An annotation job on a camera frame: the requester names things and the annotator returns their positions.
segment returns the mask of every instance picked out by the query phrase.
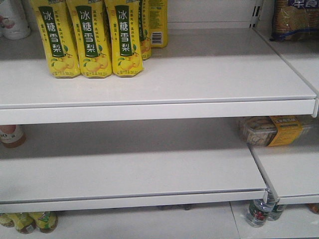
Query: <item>white bottle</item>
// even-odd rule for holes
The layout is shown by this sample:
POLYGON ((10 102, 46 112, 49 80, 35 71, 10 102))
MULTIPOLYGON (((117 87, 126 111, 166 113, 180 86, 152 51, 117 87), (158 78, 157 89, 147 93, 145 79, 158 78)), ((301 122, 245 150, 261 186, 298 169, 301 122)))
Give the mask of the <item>white bottle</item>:
POLYGON ((21 0, 0 0, 0 26, 5 38, 10 40, 30 35, 21 0))

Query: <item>yellow label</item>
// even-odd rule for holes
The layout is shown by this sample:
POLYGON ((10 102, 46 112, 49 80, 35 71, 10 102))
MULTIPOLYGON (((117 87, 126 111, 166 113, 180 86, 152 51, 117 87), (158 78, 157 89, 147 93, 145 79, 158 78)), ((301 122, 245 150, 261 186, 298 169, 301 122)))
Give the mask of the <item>yellow label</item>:
POLYGON ((72 22, 64 0, 30 0, 49 70, 56 78, 80 75, 72 22))
POLYGON ((112 37, 113 73, 132 77, 143 68, 138 0, 105 0, 112 37))
POLYGON ((167 46, 167 0, 150 1, 151 47, 167 46))
POLYGON ((140 42, 143 60, 151 57, 150 5, 149 0, 140 0, 139 8, 140 42))
POLYGON ((108 18, 102 0, 66 0, 80 60, 81 73, 88 78, 112 74, 108 18))
POLYGON ((295 116, 270 116, 270 119, 277 128, 277 134, 268 145, 269 147, 290 144, 303 130, 295 116))

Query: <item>water bottle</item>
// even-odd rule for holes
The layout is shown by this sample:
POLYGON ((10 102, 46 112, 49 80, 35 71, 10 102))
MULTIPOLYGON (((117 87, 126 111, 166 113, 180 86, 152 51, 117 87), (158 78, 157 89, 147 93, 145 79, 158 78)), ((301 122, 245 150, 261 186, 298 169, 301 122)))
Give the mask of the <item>water bottle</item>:
POLYGON ((267 202, 263 199, 252 200, 249 204, 246 221, 249 225, 255 228, 263 226, 269 216, 269 213, 275 206, 275 198, 270 190, 268 191, 267 202))
POLYGON ((269 221, 278 220, 286 207, 287 207, 287 205, 277 205, 276 204, 274 206, 274 208, 272 209, 272 211, 269 213, 268 220, 269 221))
POLYGON ((5 38, 10 40, 30 35, 21 0, 0 0, 0 27, 5 38))

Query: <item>shelf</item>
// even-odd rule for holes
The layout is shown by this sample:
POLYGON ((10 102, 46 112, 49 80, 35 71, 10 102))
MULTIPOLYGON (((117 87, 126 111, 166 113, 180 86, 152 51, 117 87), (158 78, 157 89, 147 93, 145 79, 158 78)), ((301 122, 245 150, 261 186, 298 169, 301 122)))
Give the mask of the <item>shelf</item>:
POLYGON ((231 202, 231 208, 241 239, 300 239, 318 238, 318 215, 304 204, 288 205, 280 218, 267 221, 262 227, 254 228, 245 221, 248 202, 231 202))
POLYGON ((0 124, 309 115, 316 94, 250 28, 172 30, 133 78, 62 80, 40 36, 0 39, 0 124))
MULTIPOLYGON (((177 206, 160 211, 157 207, 81 210, 61 212, 58 227, 50 234, 38 231, 26 239, 238 239, 229 203, 195 205, 184 211, 177 206)), ((0 228, 6 239, 22 237, 13 228, 0 228)))
POLYGON ((218 118, 26 125, 22 146, 0 145, 0 212, 263 198, 265 183, 235 125, 218 118))
POLYGON ((318 128, 291 145, 251 150, 279 204, 319 203, 318 128))

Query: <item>green label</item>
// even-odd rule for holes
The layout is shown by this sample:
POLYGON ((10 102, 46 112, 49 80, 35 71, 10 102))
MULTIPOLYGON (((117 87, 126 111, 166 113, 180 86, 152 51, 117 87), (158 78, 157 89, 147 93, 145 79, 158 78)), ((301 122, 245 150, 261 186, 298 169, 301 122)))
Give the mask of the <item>green label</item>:
POLYGON ((140 32, 140 42, 144 41, 144 31, 143 31, 143 0, 139 3, 139 32, 140 32))
POLYGON ((130 36, 129 6, 118 5, 115 6, 115 10, 119 25, 120 55, 132 56, 133 53, 130 36))
POLYGON ((90 6, 77 6, 76 11, 81 23, 85 56, 98 57, 99 54, 94 36, 92 8, 90 6))
POLYGON ((50 6, 40 6, 39 10, 44 21, 45 29, 50 42, 52 56, 64 57, 58 28, 54 19, 53 8, 50 6))

